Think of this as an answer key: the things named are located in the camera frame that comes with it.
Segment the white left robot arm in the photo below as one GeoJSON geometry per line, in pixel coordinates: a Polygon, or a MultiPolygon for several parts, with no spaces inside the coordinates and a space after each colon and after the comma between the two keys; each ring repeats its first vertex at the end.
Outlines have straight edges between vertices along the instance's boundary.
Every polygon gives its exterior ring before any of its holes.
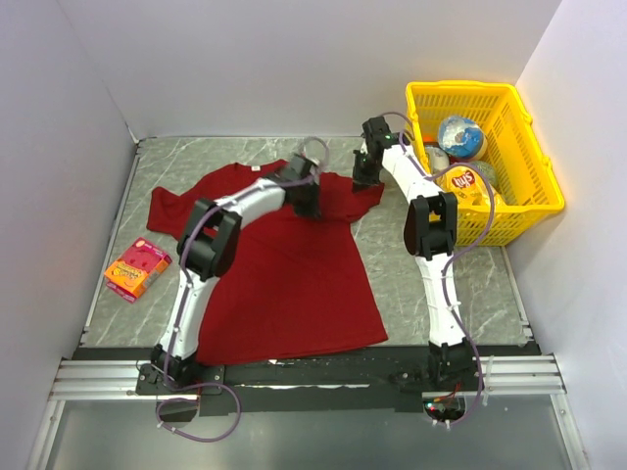
{"type": "Polygon", "coordinates": [[[320,217],[323,164],[295,154],[280,169],[215,201],[199,199],[178,240],[179,287],[165,333],[150,362],[171,393],[187,391],[195,379],[199,332],[219,280],[235,261],[243,229],[288,205],[303,217],[320,217]]]}

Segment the red t-shirt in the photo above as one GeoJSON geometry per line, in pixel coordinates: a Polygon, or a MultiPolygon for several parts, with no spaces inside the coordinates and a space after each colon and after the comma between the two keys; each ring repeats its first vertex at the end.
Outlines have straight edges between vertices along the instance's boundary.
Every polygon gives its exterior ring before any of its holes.
{"type": "Polygon", "coordinates": [[[245,227],[191,343],[203,365],[341,353],[387,340],[351,226],[384,187],[320,178],[320,218],[285,206],[245,227]]]}

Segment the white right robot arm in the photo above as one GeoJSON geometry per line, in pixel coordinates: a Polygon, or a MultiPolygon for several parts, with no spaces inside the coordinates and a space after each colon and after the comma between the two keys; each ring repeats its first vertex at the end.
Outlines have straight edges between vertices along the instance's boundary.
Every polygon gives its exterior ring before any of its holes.
{"type": "Polygon", "coordinates": [[[460,322],[449,264],[457,241],[458,200],[432,180],[408,137],[392,131],[384,116],[362,124],[362,139],[354,151],[353,190],[375,186],[386,170],[408,202],[403,238],[420,271],[430,320],[427,377],[438,390],[472,387],[475,353],[460,322]]]}

